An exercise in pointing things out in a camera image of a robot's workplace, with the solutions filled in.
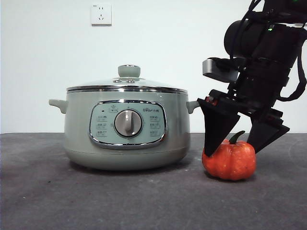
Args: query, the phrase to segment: mint green pot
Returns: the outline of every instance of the mint green pot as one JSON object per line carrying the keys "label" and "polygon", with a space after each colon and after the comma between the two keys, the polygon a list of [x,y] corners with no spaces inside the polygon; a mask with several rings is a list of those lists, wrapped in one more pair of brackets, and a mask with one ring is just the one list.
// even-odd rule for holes
{"label": "mint green pot", "polygon": [[189,113],[198,103],[188,102],[185,90],[139,78],[137,66],[120,66],[118,73],[68,88],[65,101],[49,100],[65,114],[69,159],[102,170],[141,170],[184,158]]}

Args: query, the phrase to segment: brand logo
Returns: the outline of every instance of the brand logo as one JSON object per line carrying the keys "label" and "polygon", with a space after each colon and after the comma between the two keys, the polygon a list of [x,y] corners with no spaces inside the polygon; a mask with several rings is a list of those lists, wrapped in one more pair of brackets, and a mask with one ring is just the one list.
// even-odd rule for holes
{"label": "brand logo", "polygon": [[158,109],[150,109],[150,108],[144,108],[143,111],[144,112],[159,112]]}

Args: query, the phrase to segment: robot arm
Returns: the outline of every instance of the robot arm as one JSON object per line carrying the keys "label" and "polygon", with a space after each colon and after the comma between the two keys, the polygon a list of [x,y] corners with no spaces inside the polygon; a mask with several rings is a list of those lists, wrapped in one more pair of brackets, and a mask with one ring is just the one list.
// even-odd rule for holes
{"label": "robot arm", "polygon": [[[239,112],[251,119],[248,143],[256,152],[284,135],[290,129],[283,125],[283,113],[272,107],[276,100],[297,99],[305,90],[301,53],[307,31],[281,23],[305,25],[307,0],[265,0],[262,12],[252,11],[260,1],[253,0],[243,19],[228,28],[224,46],[230,59],[203,62],[204,76],[229,83],[228,93],[212,90],[205,100],[197,100],[205,118],[207,156],[236,125]],[[283,98],[280,92],[297,57],[300,84]]]}

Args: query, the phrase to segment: control panel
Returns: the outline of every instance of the control panel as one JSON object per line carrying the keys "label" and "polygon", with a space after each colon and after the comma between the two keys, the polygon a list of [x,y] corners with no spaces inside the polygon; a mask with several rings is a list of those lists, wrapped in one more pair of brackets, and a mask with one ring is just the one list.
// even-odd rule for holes
{"label": "control panel", "polygon": [[150,147],[162,141],[166,131],[164,109],[156,102],[102,101],[92,109],[89,134],[103,148]]}

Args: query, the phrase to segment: pumpkin stem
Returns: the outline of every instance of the pumpkin stem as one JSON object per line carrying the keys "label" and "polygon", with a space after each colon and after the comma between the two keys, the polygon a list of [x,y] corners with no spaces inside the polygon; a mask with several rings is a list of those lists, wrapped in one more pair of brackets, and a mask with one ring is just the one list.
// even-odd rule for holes
{"label": "pumpkin stem", "polygon": [[242,131],[240,131],[240,132],[234,134],[234,135],[232,136],[232,138],[230,138],[229,143],[230,143],[231,145],[236,144],[236,141],[238,140],[239,136],[241,136],[243,133],[245,133],[245,131],[242,130]]}

